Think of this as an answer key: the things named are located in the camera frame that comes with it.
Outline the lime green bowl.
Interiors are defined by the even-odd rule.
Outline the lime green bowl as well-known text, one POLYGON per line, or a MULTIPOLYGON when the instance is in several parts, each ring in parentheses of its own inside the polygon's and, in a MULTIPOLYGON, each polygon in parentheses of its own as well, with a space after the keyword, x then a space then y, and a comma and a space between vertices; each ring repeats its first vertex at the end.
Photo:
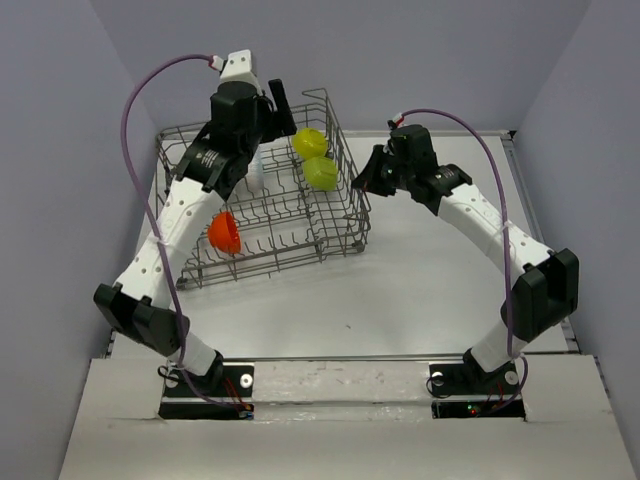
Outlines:
POLYGON ((328 151, 328 141, 324 134, 314 128, 298 130, 293 136, 291 144, 303 160, 324 157, 328 151))

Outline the white square bowl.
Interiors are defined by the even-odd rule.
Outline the white square bowl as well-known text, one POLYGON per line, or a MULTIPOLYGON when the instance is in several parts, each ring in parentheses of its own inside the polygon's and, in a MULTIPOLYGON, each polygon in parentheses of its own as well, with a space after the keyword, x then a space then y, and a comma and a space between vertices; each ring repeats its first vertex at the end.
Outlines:
POLYGON ((314 157, 302 164, 306 182, 317 190, 333 191, 337 187, 339 170, 335 162, 327 157, 314 157))

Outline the grey wire dish rack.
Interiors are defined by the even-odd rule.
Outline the grey wire dish rack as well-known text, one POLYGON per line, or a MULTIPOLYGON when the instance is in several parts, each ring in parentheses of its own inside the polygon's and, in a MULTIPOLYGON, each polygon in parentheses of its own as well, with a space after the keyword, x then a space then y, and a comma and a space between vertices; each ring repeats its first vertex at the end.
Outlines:
POLYGON ((364 251, 370 229, 370 203, 351 188, 358 169, 324 88, 306 90, 305 102, 292 109, 298 128, 319 130, 328 141, 327 156, 338 168, 333 191, 312 187, 303 160, 289 138, 260 146, 263 181, 245 177, 224 210, 230 212, 242 242, 237 254, 224 253, 200 234, 182 273, 180 290, 321 263, 364 251))

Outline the orange bowl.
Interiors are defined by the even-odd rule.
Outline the orange bowl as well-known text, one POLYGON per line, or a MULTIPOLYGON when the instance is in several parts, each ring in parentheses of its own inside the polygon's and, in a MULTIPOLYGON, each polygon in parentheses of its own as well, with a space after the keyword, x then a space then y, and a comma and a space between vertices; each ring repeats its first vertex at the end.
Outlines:
POLYGON ((234 216, 229 211, 217 214, 207 229, 210 245, 229 255, 241 252, 242 241, 234 216))

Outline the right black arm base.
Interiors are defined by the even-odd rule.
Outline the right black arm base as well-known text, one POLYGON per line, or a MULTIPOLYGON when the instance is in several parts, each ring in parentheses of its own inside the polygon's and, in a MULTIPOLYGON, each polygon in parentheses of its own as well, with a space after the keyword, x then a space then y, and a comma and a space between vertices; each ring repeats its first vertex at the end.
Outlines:
POLYGON ((486 373, 466 352, 461 361, 431 363, 425 387, 434 419, 526 418, 514 362, 486 373))

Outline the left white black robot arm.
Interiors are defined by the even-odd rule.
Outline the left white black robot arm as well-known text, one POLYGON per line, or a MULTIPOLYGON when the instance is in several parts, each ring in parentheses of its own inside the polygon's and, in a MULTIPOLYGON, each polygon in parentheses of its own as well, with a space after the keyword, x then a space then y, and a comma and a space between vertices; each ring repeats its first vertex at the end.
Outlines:
POLYGON ((270 92, 230 81, 211 97, 211 119, 177 164, 165 204, 130 265, 111 285, 101 284, 94 301, 110 326, 181 366, 195 392, 215 392, 223 356, 190 330, 176 301, 176 283, 213 215, 247 175, 262 143, 295 134, 281 80, 270 92))

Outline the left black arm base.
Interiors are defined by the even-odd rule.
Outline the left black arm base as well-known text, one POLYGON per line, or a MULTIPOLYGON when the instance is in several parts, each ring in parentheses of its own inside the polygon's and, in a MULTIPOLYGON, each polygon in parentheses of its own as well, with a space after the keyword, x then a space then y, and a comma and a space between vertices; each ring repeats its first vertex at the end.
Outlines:
POLYGON ((226 362, 221 379, 212 383, 189 375, 196 390, 207 400, 192 391, 182 373, 172 364, 160 365, 157 374, 163 379, 158 411, 162 419, 237 421, 254 418, 253 363, 226 362))

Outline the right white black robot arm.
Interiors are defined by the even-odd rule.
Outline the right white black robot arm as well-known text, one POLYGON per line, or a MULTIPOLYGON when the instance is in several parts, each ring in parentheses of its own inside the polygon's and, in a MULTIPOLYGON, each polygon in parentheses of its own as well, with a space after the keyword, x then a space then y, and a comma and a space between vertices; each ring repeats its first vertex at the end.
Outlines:
POLYGON ((499 321, 463 356, 459 377, 468 390, 486 390, 525 346, 577 309, 578 257, 568 248, 551 249, 503 219, 463 169, 438 162, 425 127, 392 130, 386 143, 373 147, 351 186, 381 197, 408 192, 504 275, 507 291, 499 321))

